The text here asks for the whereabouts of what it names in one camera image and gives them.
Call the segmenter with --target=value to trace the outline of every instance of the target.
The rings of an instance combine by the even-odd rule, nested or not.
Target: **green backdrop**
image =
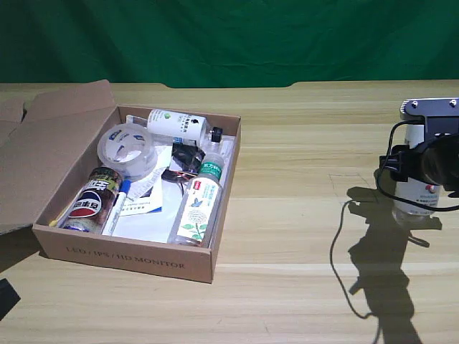
[[[459,79],[458,7],[457,0],[0,0],[0,82]]]

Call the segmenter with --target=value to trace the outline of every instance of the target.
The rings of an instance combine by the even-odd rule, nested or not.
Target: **white bottle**
[[[210,140],[211,127],[205,117],[153,109],[147,129],[150,133],[174,138],[174,143],[202,148]]]
[[[405,145],[410,148],[416,147],[424,141],[424,125],[408,125],[405,134]],[[407,182],[397,182],[395,186],[395,196],[426,206],[437,206],[440,196],[440,187],[438,185],[426,184],[413,178],[408,178]],[[433,211],[412,206],[400,201],[394,201],[392,216],[401,226],[410,224],[419,224],[421,221],[433,214]]]

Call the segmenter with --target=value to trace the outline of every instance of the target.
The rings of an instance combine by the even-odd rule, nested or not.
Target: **paper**
[[[155,145],[156,156],[158,157],[156,166],[152,172],[147,175],[147,177],[131,184],[131,189],[129,189],[128,192],[128,201],[130,202],[136,202],[140,197],[145,195],[146,192],[152,188],[153,189],[151,190],[151,193],[157,194],[157,197],[162,199],[161,189],[155,189],[154,186],[158,180],[161,180],[161,175],[163,174],[164,170],[166,170],[166,168],[168,168],[171,164],[172,142],[167,143],[163,141],[156,141],[153,144]]]
[[[163,206],[163,186],[161,179],[157,179],[152,188],[150,188],[142,197],[136,201],[126,199],[121,210],[120,216],[145,214],[161,211]]]
[[[180,188],[175,183],[159,180],[163,189],[162,211],[120,216],[114,237],[167,242],[181,201]]]

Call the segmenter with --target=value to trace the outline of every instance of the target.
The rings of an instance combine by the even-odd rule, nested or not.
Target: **pepsi can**
[[[122,181],[121,175],[111,168],[94,169],[62,228],[101,234]]]

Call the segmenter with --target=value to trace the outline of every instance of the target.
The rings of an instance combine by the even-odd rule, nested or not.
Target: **packing tape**
[[[117,125],[103,134],[98,143],[98,155],[104,166],[131,181],[147,176],[156,165],[151,134],[133,123]]]

